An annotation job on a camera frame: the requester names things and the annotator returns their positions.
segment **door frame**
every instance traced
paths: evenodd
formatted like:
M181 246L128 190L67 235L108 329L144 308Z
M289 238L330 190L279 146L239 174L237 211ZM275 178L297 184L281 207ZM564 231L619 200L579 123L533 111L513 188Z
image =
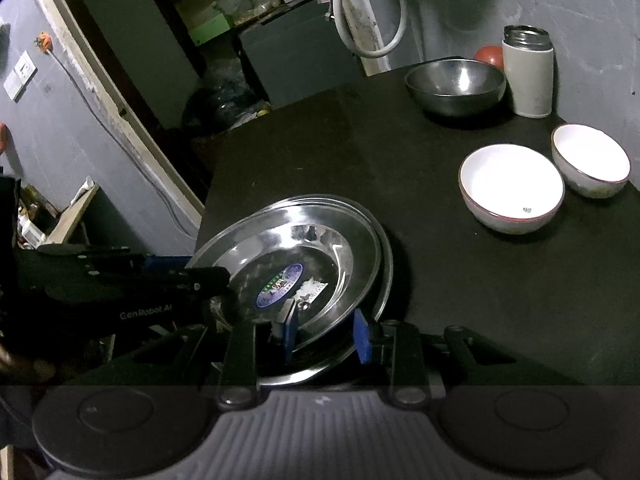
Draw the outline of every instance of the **door frame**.
M166 24L174 34L175 41L178 42L181 49L184 51L184 55L196 71L196 74L202 77L207 69L207 63L198 50L198 47L193 43L193 40L189 36L187 26L184 24L178 11L175 9L174 4L171 0L154 0L154 2L160 11L160 14L162 14L162 17L166 21Z
M152 133L141 121L138 112L142 110L140 113L144 113L142 105L138 104L139 109L134 110L124 97L84 35L67 0L37 0L37 2L58 38L60 49L78 70L87 89L100 101L110 122L121 131L127 147L142 161L142 166L148 170L148 176L167 193L169 199L195 226L199 226L204 213L203 203L178 174L156 144Z
M370 0L342 0L342 2L344 17L355 44L364 50L383 48L385 44ZM367 75L391 70L387 56L377 59L360 58L360 62Z

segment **metal plate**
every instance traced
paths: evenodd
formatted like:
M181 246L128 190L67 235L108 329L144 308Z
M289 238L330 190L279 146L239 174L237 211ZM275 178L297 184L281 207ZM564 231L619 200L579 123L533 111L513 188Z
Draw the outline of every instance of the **metal plate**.
M380 290L373 300L367 298L365 304L360 304L361 308L370 308L375 320L382 315L389 294L394 276L394 258L391 251L391 244L385 233L384 228L367 209L359 203L336 195L301 195L293 198L287 198L276 202L265 209L279 208L284 205L303 205L303 204L335 204L338 203L345 208L350 208L358 213L363 214L369 220L370 224L378 235L380 247L382 248L382 271L380 272ZM331 368L345 361L353 352L353 337L351 336L351 326L340 327L339 330L334 329L330 335L314 342L304 352L307 356L300 355L295 352L293 368L291 370L282 370L274 375L261 376L258 382L262 386L285 386L291 384L300 384L305 381L312 380L314 377L329 371Z
M218 305L218 313L229 325L239 319L273 319L303 284L324 284L310 304L299 307L299 350L337 326L366 297L380 261L375 229L356 208L338 201L285 201L222 231L196 253L188 267L220 265L229 270L238 300ZM296 264L302 272L291 270ZM265 290L273 301L260 302Z

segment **electrical cord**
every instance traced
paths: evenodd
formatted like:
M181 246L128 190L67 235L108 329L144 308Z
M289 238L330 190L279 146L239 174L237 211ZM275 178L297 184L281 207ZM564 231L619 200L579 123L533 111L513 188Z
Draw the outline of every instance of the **electrical cord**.
M168 198L164 195L164 193L156 185L156 183L153 182L153 180L148 176L148 174L146 174L146 172L141 167L141 165L140 165L139 161L136 159L136 157L133 156L131 153L129 153L129 150L118 140L118 138L115 135L113 135L109 131L109 129L107 128L107 126L105 126L105 124L102 122L100 117L98 117L98 114L96 114L96 112L94 111L93 107L89 103L88 99L85 97L84 92L82 92L82 89L80 88L80 85L76 82L76 80L73 77L73 75L71 74L71 72L69 72L69 70L62 64L62 62L58 59L58 57L53 53L52 50L47 50L46 54L49 54L53 59L55 59L57 64L60 66L60 68L65 71L66 75L71 80L71 82L73 83L74 87L76 88L76 90L80 94L80 97L84 101L84 104L87 106L87 108L89 108L89 111L91 112L91 115L94 116L94 119L96 121L98 121L98 124L100 124L102 129L108 134L108 136L111 137L111 139L118 145L118 147L125 153L125 155L127 155L129 160L133 163L133 165L140 172L140 174L145 178L145 180L151 185L151 187L154 188L154 190L156 191L158 196L162 199L162 202L164 202L164 205L166 206L167 211L169 212L169 215L171 216L171 220L174 223L174 226L180 232L182 232L182 234L184 234L185 236L189 237L191 240L195 240L195 238L191 234L189 234L187 229L185 229L185 227L182 225L182 223L180 222L180 220L176 216L174 208L171 206L171 203L169 202Z
M344 23L344 9L342 6L342 0L333 0L335 28L337 29L338 35L340 35L340 39L344 43L344 46L346 46L357 56L367 59L384 57L393 49L395 49L395 47L398 46L400 40L402 40L402 37L404 36L404 32L406 31L408 22L408 9L406 0L398 0L398 2L400 3L400 24L398 25L398 30L396 31L393 39L388 43L387 46L384 46L379 50L364 50L355 44L355 42L351 38L351 35L349 34L349 31L347 30L346 24Z
M29 417L27 417L26 415L23 415L23 414L17 412L14 409L14 407L12 405L10 405L9 402L7 402L7 400L2 395L0 395L0 406L2 406L4 408L4 410L9 415L11 415L11 417L14 418L17 422L19 422L23 426L26 426L27 428L31 429L31 419Z

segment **thermos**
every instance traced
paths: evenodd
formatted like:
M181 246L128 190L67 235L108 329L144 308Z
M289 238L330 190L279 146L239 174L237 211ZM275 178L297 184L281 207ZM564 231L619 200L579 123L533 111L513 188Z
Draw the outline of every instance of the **thermos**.
M529 25L505 27L502 54L513 111L534 119L547 117L554 93L554 48L549 33Z

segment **black cable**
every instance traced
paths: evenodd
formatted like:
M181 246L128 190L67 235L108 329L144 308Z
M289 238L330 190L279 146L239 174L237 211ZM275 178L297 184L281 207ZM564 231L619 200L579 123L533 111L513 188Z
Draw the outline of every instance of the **black cable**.
M19 422L23 426L26 426L27 428L31 429L31 419L29 417L27 417L26 415L23 415L23 414L15 411L14 407L12 405L10 405L2 395L0 395L0 405L17 422Z
M169 212L169 215L171 216L171 220L174 223L174 226L178 230L180 230L185 236L189 237L191 240L195 240L195 238L193 236L191 236L189 234L189 232L187 231L187 229L185 229L185 227L180 223L180 220L178 219L178 217L175 214L174 208L171 206L171 203L169 202L167 197L164 195L162 190L158 186L156 186L156 183L152 181L152 179L148 176L148 174L146 174L145 170L140 166L138 160L133 155L131 155L131 153L129 153L129 150L117 139L116 136L114 136L109 131L107 126L105 126L105 124L102 122L100 117L98 117L98 115L95 113L93 107L91 106L91 104L89 103L87 98L84 96L84 92L82 92L82 89L80 88L80 86L76 82L76 79L73 77L71 72L69 72L69 70L66 69L66 67L61 63L61 61L58 59L58 57L53 53L53 51L48 50L47 54L50 54L51 57L53 59L55 59L56 62L60 65L60 68L65 71L66 75L71 80L71 82L73 83L74 87L76 88L76 90L80 94L80 97L84 101L84 104L86 104L87 108L89 108L89 111L91 112L91 115L94 116L96 121L98 121L98 124L100 124L100 126L108 134L108 136L110 136L111 139L119 146L119 148L127 155L127 157L129 157L129 160L135 165L136 169L142 174L142 176L145 178L145 180L154 188L154 190L156 191L158 196L162 199L162 202L164 202L164 205L166 206L167 211Z

